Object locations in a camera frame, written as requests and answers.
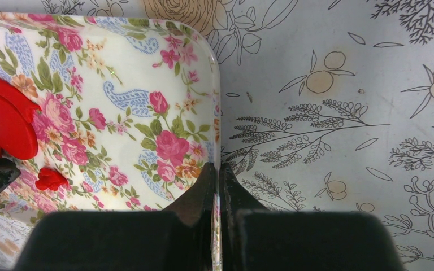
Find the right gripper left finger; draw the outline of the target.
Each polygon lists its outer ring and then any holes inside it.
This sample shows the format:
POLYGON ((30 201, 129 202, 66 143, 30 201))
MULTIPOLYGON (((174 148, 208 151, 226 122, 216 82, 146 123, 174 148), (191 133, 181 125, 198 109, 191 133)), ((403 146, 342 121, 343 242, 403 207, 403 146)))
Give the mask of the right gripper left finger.
POLYGON ((160 211, 65 211, 32 231, 15 270, 210 270, 216 168, 160 211))

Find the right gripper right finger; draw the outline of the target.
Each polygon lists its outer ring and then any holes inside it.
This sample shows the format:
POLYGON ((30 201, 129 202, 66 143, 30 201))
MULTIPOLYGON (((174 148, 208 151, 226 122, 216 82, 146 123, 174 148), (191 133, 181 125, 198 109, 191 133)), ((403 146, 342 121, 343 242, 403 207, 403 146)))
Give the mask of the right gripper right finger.
POLYGON ((362 212, 267 209, 223 164, 219 172, 224 270, 402 270, 394 243, 362 212))

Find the small red dough scrap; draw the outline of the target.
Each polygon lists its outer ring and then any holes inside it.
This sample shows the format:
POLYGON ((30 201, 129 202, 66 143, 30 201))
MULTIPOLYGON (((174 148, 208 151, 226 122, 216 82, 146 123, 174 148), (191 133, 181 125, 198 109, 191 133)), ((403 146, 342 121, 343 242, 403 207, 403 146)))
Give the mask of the small red dough scrap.
POLYGON ((41 168, 38 173, 38 180, 35 182, 39 190, 57 191, 60 187, 68 185, 67 179, 59 172, 50 168, 41 168))

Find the floral tray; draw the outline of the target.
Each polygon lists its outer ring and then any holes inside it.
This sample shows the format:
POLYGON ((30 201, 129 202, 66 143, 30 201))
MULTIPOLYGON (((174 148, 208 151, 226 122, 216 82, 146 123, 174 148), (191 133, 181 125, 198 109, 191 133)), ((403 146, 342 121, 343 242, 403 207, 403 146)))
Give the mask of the floral tray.
POLYGON ((0 78, 40 107, 38 153, 14 159, 4 217, 162 209, 218 164, 219 69, 186 24, 0 12, 0 78), (68 185, 39 190, 41 168, 68 185))

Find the floral table mat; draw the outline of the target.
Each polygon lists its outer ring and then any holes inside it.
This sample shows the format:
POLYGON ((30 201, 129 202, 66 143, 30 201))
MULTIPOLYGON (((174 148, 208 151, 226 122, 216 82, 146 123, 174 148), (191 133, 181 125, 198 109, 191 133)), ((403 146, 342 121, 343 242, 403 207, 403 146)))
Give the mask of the floral table mat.
MULTIPOLYGON (((434 270, 434 1, 0 1, 0 12, 188 25, 219 69, 218 164, 272 211, 373 215, 404 270, 434 270)), ((42 218, 0 215, 0 268, 42 218)))

